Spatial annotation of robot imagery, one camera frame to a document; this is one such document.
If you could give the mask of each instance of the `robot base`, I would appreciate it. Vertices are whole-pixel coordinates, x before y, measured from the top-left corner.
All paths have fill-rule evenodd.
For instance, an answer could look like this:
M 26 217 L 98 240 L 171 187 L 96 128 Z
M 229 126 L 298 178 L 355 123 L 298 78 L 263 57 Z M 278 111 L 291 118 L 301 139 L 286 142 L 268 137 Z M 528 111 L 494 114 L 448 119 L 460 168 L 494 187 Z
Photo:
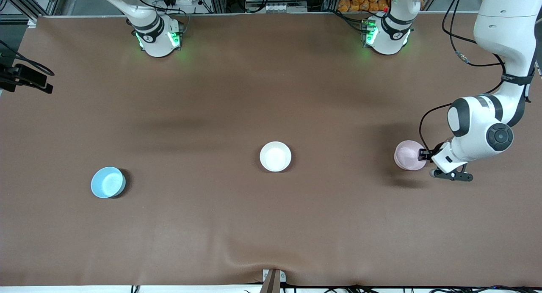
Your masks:
M 371 47 L 375 52 L 383 55 L 393 55 L 401 50 L 401 48 L 407 44 L 410 31 L 406 33 L 400 40 L 391 40 L 390 36 L 385 33 L 380 27 L 381 18 L 370 17 L 368 18 L 368 25 L 363 26 L 363 29 L 370 31 L 368 34 L 362 34 L 362 40 L 364 46 Z
M 155 42 L 149 43 L 139 38 L 141 50 L 153 57 L 164 57 L 174 50 L 180 50 L 183 39 L 184 25 L 167 15 L 161 15 L 164 19 L 164 30 L 157 36 Z

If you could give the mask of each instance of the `cable connector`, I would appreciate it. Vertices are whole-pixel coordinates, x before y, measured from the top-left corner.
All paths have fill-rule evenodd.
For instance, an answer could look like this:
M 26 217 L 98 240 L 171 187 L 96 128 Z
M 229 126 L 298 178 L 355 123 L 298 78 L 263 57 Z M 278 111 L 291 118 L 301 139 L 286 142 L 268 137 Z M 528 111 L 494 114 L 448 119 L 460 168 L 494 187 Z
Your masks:
M 463 61 L 464 63 L 466 64 L 469 64 L 470 61 L 467 59 L 467 56 L 465 56 L 462 52 L 456 50 L 455 51 L 455 54 L 457 55 L 457 57 L 459 57 L 459 59 L 461 59 L 461 61 Z

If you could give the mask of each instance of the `light blue bowl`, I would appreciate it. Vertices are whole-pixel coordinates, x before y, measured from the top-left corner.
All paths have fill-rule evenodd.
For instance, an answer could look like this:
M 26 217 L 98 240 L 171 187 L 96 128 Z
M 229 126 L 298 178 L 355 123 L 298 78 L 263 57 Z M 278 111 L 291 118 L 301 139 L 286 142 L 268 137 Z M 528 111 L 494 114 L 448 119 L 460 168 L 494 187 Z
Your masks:
M 122 192 L 126 178 L 115 167 L 104 167 L 92 177 L 91 190 L 98 198 L 111 198 Z

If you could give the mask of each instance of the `brown tabletop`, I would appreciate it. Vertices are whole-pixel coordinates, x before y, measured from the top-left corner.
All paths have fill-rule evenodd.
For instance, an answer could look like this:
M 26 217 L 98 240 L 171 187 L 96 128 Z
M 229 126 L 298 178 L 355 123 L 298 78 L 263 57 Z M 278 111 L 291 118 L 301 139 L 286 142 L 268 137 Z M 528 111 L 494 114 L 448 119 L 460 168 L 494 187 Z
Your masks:
M 454 30 L 472 35 L 475 15 Z M 542 286 L 542 98 L 471 183 L 401 171 L 393 150 L 429 108 L 492 88 L 420 15 L 393 56 L 331 15 L 196 17 L 181 51 L 147 56 L 124 19 L 40 19 L 20 51 L 54 93 L 0 98 L 0 285 L 249 283 Z M 494 62 L 456 43 L 473 63 Z M 433 146 L 445 111 L 426 121 Z M 270 141 L 293 152 L 268 173 Z M 118 199 L 93 196 L 103 166 Z

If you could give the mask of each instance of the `brown table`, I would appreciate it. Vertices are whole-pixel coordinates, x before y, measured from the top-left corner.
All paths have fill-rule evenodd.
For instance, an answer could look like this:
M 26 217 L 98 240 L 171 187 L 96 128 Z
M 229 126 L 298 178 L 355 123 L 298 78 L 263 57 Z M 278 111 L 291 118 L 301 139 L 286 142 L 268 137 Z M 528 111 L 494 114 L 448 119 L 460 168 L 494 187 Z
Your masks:
M 474 15 L 454 30 L 471 35 Z M 0 98 L 0 285 L 255 282 L 542 286 L 542 98 L 513 146 L 469 164 L 472 183 L 393 163 L 422 114 L 478 94 L 499 67 L 455 57 L 441 15 L 382 56 L 331 15 L 197 17 L 153 59 L 124 19 L 40 19 L 21 52 L 56 72 L 52 95 Z M 493 62 L 457 42 L 473 63 Z M 428 118 L 433 146 L 451 136 Z M 284 173 L 258 152 L 293 151 Z M 89 183 L 129 173 L 118 199 Z

